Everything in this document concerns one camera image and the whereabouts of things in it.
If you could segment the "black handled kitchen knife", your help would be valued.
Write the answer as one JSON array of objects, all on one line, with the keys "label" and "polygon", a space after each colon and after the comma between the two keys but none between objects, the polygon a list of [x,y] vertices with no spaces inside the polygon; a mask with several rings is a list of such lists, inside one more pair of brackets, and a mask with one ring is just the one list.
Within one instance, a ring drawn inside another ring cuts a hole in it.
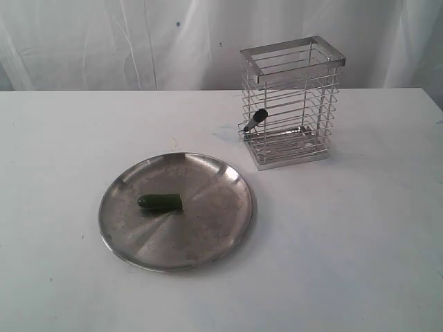
[{"label": "black handled kitchen knife", "polygon": [[258,109],[254,114],[253,117],[245,124],[243,128],[243,132],[249,132],[254,127],[256,127],[261,122],[265,121],[268,117],[268,112],[266,109]]}]

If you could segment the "green cucumber piece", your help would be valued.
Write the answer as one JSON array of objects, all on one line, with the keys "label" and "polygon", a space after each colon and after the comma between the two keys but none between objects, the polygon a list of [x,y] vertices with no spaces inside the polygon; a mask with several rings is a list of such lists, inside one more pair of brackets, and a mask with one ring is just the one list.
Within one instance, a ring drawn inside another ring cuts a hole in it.
[{"label": "green cucumber piece", "polygon": [[179,194],[146,194],[137,200],[138,206],[149,211],[182,210],[183,203]]}]

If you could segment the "wire metal utensil holder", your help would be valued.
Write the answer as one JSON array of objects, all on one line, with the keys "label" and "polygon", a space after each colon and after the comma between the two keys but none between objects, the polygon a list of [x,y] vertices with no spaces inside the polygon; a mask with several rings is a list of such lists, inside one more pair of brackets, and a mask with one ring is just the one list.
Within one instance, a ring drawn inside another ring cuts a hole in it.
[{"label": "wire metal utensil holder", "polygon": [[[338,76],[345,56],[318,35],[241,50],[242,116],[238,134],[259,170],[329,156]],[[258,109],[268,117],[249,132]]]}]

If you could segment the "round stainless steel plate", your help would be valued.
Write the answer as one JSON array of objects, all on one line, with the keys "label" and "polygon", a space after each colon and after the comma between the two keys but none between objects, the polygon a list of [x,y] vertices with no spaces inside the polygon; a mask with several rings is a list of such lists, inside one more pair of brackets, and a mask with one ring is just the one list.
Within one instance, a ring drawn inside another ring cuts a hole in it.
[{"label": "round stainless steel plate", "polygon": [[[146,194],[179,194],[182,210],[149,211]],[[161,272],[190,270],[231,252],[252,224],[253,191],[228,163],[203,154],[170,153],[125,170],[98,211],[104,243],[129,264]]]}]

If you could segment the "white backdrop curtain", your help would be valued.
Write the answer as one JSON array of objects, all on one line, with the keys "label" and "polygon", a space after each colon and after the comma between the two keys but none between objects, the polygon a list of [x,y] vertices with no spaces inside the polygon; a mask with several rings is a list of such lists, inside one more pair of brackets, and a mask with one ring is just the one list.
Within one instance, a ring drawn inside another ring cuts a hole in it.
[{"label": "white backdrop curtain", "polygon": [[2,1],[1,89],[238,89],[242,49],[312,35],[344,88],[442,95],[441,1]]}]

